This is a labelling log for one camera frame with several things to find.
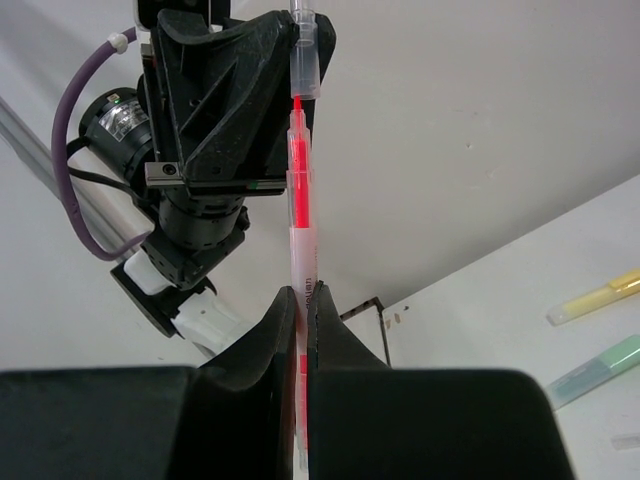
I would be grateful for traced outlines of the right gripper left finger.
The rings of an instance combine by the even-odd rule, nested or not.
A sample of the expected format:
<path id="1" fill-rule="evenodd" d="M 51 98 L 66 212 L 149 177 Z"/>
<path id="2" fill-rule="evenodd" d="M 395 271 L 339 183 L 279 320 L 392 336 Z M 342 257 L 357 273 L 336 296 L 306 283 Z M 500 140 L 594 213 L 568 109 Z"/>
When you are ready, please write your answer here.
<path id="1" fill-rule="evenodd" d="M 5 479 L 289 479 L 293 291 L 200 367 L 1 377 Z"/>

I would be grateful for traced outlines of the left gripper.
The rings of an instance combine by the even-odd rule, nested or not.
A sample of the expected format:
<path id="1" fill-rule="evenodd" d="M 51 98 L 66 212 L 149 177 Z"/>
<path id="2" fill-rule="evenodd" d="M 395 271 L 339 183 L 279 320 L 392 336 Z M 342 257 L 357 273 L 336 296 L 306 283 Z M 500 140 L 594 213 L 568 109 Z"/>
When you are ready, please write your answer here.
<path id="1" fill-rule="evenodd" d="M 277 195 L 286 186 L 289 57 L 297 27 L 286 11 L 233 20 L 227 1 L 141 1 L 143 55 L 156 161 L 196 196 Z M 316 13 L 312 111 L 336 48 Z"/>

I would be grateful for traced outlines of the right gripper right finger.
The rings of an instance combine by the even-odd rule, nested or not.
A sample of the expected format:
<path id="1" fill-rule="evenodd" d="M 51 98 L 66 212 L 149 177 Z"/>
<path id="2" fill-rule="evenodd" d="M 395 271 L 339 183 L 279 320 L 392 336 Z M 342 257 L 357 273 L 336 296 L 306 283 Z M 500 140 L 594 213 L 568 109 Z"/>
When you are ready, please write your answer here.
<path id="1" fill-rule="evenodd" d="M 570 479 L 540 385 L 508 369 L 394 369 L 318 284 L 307 320 L 313 479 Z"/>

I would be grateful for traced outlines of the clear pen cap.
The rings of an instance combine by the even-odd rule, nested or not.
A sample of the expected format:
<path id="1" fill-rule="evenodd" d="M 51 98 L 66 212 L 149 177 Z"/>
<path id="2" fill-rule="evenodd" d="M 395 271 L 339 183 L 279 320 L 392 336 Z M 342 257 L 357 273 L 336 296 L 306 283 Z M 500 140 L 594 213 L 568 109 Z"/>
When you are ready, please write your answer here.
<path id="1" fill-rule="evenodd" d="M 316 13 L 311 1 L 291 0 L 290 14 L 298 27 L 290 55 L 291 96 L 315 100 L 321 90 Z"/>

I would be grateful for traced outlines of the red pen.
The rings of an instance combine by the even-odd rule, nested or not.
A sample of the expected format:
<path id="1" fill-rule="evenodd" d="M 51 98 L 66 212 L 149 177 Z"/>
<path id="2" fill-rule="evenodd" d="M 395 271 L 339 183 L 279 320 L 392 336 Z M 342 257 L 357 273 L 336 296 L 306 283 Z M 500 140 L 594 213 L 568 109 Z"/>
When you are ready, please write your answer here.
<path id="1" fill-rule="evenodd" d="M 296 316 L 296 387 L 295 422 L 299 464 L 308 471 L 307 421 L 307 317 L 311 297 L 318 279 L 317 233 L 313 216 L 313 169 L 310 130 L 300 97 L 293 98 L 287 132 L 289 200 L 289 244 L 291 288 L 295 294 Z"/>

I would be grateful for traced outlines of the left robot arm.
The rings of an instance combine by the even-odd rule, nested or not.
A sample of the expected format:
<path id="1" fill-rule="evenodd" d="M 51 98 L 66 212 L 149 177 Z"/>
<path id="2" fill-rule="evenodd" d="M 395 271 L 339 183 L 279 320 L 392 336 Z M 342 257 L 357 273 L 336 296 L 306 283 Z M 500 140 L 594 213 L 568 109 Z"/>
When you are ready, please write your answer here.
<path id="1" fill-rule="evenodd" d="M 311 132 L 336 45 L 293 1 L 251 20 L 227 1 L 140 1 L 134 27 L 82 65 L 56 110 L 51 151 L 81 243 L 168 337 L 213 353 L 246 330 L 215 303 L 210 272 L 243 241 L 249 197 L 286 195 L 311 224 Z M 127 194 L 152 230 L 116 250 L 91 235 L 72 182 Z"/>

